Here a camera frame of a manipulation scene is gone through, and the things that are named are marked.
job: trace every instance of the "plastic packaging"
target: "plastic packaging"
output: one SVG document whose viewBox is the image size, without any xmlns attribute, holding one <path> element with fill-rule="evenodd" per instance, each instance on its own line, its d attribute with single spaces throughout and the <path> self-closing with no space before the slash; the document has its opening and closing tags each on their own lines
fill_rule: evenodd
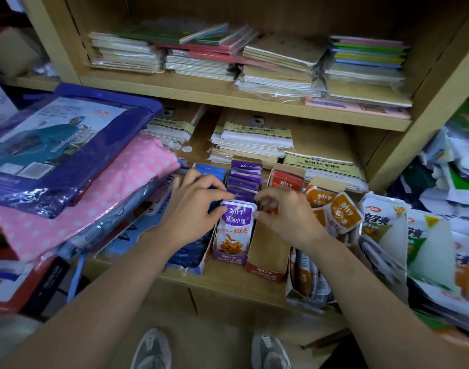
<svg viewBox="0 0 469 369">
<path fill-rule="evenodd" d="M 159 140 L 139 135 L 93 182 L 74 207 L 66 207 L 61 215 L 48 219 L 0 206 L 0 225 L 19 259 L 29 261 L 103 221 L 116 207 L 125 204 L 131 193 L 177 167 L 179 163 L 175 154 L 163 148 Z M 96 230 L 85 237 L 75 236 L 72 243 L 86 247 L 88 239 L 100 232 Z M 28 241 L 28 238 L 40 240 Z"/>
<path fill-rule="evenodd" d="M 0 124 L 0 205 L 57 217 L 161 107 L 148 98 L 60 84 L 53 96 Z"/>
</svg>

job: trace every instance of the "left hand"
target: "left hand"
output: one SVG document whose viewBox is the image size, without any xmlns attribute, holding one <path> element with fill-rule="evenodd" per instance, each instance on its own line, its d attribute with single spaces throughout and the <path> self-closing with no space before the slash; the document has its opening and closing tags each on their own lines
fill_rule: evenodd
<svg viewBox="0 0 469 369">
<path fill-rule="evenodd" d="M 234 194 L 227 192 L 218 178 L 190 169 L 184 178 L 174 179 L 170 203 L 154 229 L 166 235 L 172 249 L 177 251 L 216 225 L 227 207 L 217 207 L 209 214 L 207 211 L 212 202 L 224 199 L 234 199 Z"/>
</svg>

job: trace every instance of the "blue packaging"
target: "blue packaging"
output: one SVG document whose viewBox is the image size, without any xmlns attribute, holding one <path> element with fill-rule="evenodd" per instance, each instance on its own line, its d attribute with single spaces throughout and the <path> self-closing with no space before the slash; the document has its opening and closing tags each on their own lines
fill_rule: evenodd
<svg viewBox="0 0 469 369">
<path fill-rule="evenodd" d="M 57 217 L 161 109 L 149 98 L 60 84 L 0 124 L 0 205 Z"/>
</svg>

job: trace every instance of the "wooden shelf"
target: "wooden shelf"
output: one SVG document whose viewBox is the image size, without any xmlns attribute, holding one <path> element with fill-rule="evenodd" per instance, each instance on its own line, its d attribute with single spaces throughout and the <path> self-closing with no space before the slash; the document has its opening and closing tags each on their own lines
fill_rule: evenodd
<svg viewBox="0 0 469 369">
<path fill-rule="evenodd" d="M 0 83 L 6 86 L 19 86 L 21 88 L 53 92 L 55 87 L 59 85 L 60 79 L 56 77 L 48 77 L 45 75 L 27 75 L 10 79 L 0 75 Z"/>
<path fill-rule="evenodd" d="M 282 103 L 277 102 L 275 99 L 263 99 L 254 94 L 236 89 L 230 81 L 197 78 L 172 72 L 144 75 L 89 68 L 83 75 L 79 76 L 79 79 L 85 86 L 120 92 L 172 98 L 251 111 L 271 112 L 293 117 L 319 119 L 392 131 L 403 132 L 411 124 L 410 120 L 320 109 L 305 106 L 302 103 Z"/>
</svg>

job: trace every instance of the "polka dot package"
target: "polka dot package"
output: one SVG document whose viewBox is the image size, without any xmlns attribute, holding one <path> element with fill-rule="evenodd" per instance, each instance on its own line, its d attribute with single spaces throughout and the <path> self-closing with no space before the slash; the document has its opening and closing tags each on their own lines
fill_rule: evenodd
<svg viewBox="0 0 469 369">
<path fill-rule="evenodd" d="M 47 219 L 0 206 L 0 226 L 19 259 L 28 262 L 100 219 L 146 182 L 179 167 L 176 155 L 161 141 L 135 136 L 74 207 Z"/>
</svg>

